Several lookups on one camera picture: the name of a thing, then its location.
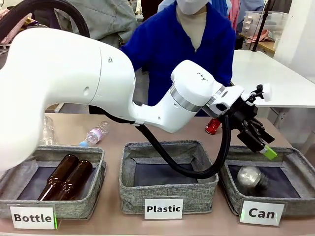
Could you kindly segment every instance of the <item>gray sweater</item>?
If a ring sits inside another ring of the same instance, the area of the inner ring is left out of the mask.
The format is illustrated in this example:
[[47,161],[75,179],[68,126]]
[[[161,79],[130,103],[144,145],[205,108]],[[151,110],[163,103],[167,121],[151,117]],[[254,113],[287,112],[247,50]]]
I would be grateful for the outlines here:
[[[83,15],[91,38],[119,48],[137,28],[137,19],[127,0],[68,0]],[[63,30],[78,33],[74,21],[64,12],[55,10]]]

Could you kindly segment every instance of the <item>blue jacket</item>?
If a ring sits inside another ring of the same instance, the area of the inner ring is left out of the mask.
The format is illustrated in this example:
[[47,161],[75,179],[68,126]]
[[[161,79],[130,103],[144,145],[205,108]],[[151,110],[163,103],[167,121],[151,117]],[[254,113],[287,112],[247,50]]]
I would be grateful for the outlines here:
[[134,70],[149,71],[148,105],[156,105],[172,85],[171,73],[184,60],[191,60],[229,86],[232,78],[235,31],[228,19],[207,4],[207,22],[201,45],[195,51],[176,18],[177,2],[142,23],[122,47]]

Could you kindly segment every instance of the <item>white wall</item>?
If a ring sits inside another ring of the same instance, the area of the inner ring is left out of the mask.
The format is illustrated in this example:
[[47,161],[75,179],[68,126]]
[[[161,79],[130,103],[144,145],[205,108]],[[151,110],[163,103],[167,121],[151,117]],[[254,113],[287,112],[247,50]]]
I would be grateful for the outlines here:
[[[274,59],[315,82],[315,0],[292,1]],[[312,128],[315,109],[291,109],[280,131],[289,142],[300,144]]]

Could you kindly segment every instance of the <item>robotic arm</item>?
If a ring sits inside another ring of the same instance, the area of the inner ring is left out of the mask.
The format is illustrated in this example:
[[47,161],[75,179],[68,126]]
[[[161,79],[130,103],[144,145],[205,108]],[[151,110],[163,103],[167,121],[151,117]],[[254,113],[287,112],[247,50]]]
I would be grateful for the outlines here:
[[134,125],[149,124],[167,132],[181,129],[204,109],[230,117],[231,128],[253,151],[273,138],[254,119],[258,88],[245,95],[240,86],[225,88],[191,61],[171,75],[172,87],[154,107],[132,100],[135,74],[128,57],[104,43],[56,29],[28,29],[13,40],[0,70],[0,171],[10,169],[37,148],[45,109],[66,102],[94,105]]

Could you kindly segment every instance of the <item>table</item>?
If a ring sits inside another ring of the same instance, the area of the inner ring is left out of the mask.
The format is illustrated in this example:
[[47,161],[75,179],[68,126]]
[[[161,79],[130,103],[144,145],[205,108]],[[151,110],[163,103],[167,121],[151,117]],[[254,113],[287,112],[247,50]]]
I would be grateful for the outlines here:
[[[55,124],[56,134],[61,144],[76,145],[86,133],[101,121],[108,120],[102,115],[46,114]],[[158,128],[149,127],[157,139],[199,140],[203,143],[210,158],[215,159],[221,141],[218,134],[209,135],[204,131],[208,118],[193,118],[179,132],[166,133]],[[271,146],[291,147],[283,136],[266,119],[262,119],[267,131],[276,140]],[[109,134],[99,146],[105,150],[108,164],[105,181],[99,201],[89,221],[62,221],[57,231],[14,230],[10,220],[0,220],[0,231],[6,233],[28,234],[111,234],[111,235],[234,235],[234,236],[292,236],[315,233],[315,218],[285,219],[279,228],[238,224],[238,217],[229,209],[221,187],[217,187],[213,199],[213,212],[210,214],[184,215],[183,220],[144,221],[141,215],[124,215],[120,210],[119,166],[125,143],[146,141],[144,136],[132,125],[109,121]],[[232,143],[240,145],[233,131]]]
[[[290,108],[315,107],[315,84],[262,52],[235,51],[232,83],[242,86],[248,93],[258,84],[270,83],[272,100],[265,102],[258,98],[255,105],[259,108],[281,108],[274,123],[277,128]],[[260,116],[268,117],[268,113],[269,109],[265,109]],[[303,154],[314,141],[315,134],[311,132],[301,148]]]
[[60,111],[60,109],[63,107],[63,105],[64,105],[64,103],[58,103],[58,104],[52,105],[52,106],[48,107],[45,112],[58,113]]
[[[245,35],[239,33],[238,34],[239,36],[241,36],[242,38],[244,38],[245,40],[248,39],[248,37],[246,37]],[[275,45],[275,42],[270,42],[270,41],[262,41],[262,42],[258,42],[258,46],[260,48],[262,48],[264,50],[264,52],[273,57],[273,55],[275,54],[276,50],[274,49],[274,45]]]

